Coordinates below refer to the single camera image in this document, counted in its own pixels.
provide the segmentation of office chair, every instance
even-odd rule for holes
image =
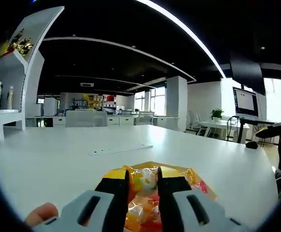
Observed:
[[[152,125],[154,112],[139,111],[136,125]]]
[[[106,127],[107,112],[67,111],[65,127]]]

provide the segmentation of black ceiling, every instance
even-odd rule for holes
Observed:
[[[280,3],[226,3],[226,1],[155,0],[183,21],[203,41],[219,64],[229,63],[229,51],[260,63],[281,64]],[[87,37],[136,46],[195,76],[197,82],[219,80],[204,51],[181,28],[157,11],[135,0],[38,0],[28,14],[54,6],[65,10],[46,35]],[[89,77],[144,83],[180,71],[126,48],[80,40],[45,41],[40,47],[45,58],[39,93],[92,92],[80,82],[94,83],[93,89],[123,91],[133,84]],[[263,69],[264,76],[281,78],[281,71]]]

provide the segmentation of led light strip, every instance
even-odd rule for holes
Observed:
[[[165,10],[163,7],[159,6],[158,4],[151,2],[150,0],[136,0],[138,2],[141,2],[152,9],[160,12],[167,18],[169,18],[171,21],[176,23],[179,27],[181,27],[189,36],[191,36],[192,39],[194,39],[197,44],[203,49],[203,51],[209,56],[209,58],[212,60],[214,65],[217,67],[219,72],[221,73],[223,78],[226,78],[225,74],[223,73],[221,67],[219,66],[218,62],[216,59],[213,57],[213,55],[210,53],[208,48],[203,44],[203,42],[194,34],[193,31],[191,31],[183,22],[181,22],[177,17],[175,17],[173,14],[171,14],[169,11]]]

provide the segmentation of curved light strip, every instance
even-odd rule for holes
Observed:
[[[223,78],[226,78],[225,74],[223,73],[221,67],[219,66],[218,62],[216,61],[216,59],[213,57],[213,55],[210,53],[210,51],[208,50],[208,48],[203,44],[203,42],[194,34],[193,31],[191,31],[183,22],[181,22],[177,17],[175,17],[173,14],[171,14],[169,11],[165,10],[163,7],[159,6],[158,4],[151,2],[150,0],[136,0],[138,2],[141,2],[149,7],[151,7],[152,9],[160,12],[161,14],[163,14],[164,16],[166,16],[167,18],[169,18],[171,21],[173,21],[174,23],[176,23],[179,27],[181,27],[181,29],[183,29],[192,39],[194,39],[197,44],[203,49],[204,52],[206,52],[206,54],[209,56],[209,58],[212,60],[212,62],[214,63],[214,65],[217,67],[217,69],[219,70],[219,72],[221,73]]]
[[[43,41],[52,41],[52,40],[86,40],[86,41],[93,41],[93,42],[99,42],[99,43],[106,43],[106,44],[110,44],[110,45],[114,45],[114,46],[118,46],[118,47],[123,47],[123,48],[126,48],[126,49],[130,49],[134,52],[138,52],[138,53],[141,53],[147,57],[151,57],[153,59],[156,59],[158,60],[159,62],[162,62],[164,64],[167,64],[168,66],[174,68],[174,69],[177,69],[178,71],[180,71],[181,73],[187,75],[188,77],[190,77],[192,79],[192,82],[195,82],[196,79],[194,77],[192,77],[191,75],[187,74],[185,71],[177,68],[176,66],[160,59],[160,58],[157,58],[149,53],[146,53],[146,52],[143,52],[143,51],[140,51],[138,49],[135,49],[133,47],[128,47],[128,46],[125,46],[125,45],[122,45],[122,44],[119,44],[119,43],[115,43],[115,42],[111,42],[111,41],[107,41],[107,40],[100,40],[100,39],[94,39],[94,38],[86,38],[86,37],[71,37],[71,36],[67,36],[67,37],[52,37],[52,38],[46,38],[44,39]]]
[[[123,82],[123,83],[127,83],[127,84],[132,84],[132,85],[138,85],[138,86],[156,88],[156,87],[153,87],[153,86],[148,86],[148,85],[146,85],[146,84],[139,84],[139,83],[134,83],[134,82],[129,82],[129,81],[121,81],[121,80],[109,79],[109,78],[102,78],[102,77],[74,76],[74,75],[56,75],[56,77],[82,77],[82,78],[100,79],[100,80],[106,80],[106,81],[117,81],[117,82]]]

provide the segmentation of white pillar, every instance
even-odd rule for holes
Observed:
[[[145,92],[145,111],[150,111],[149,102],[150,102],[150,91]]]
[[[166,89],[166,114],[178,117],[178,130],[186,130],[188,108],[188,84],[187,80],[175,76],[167,79]]]

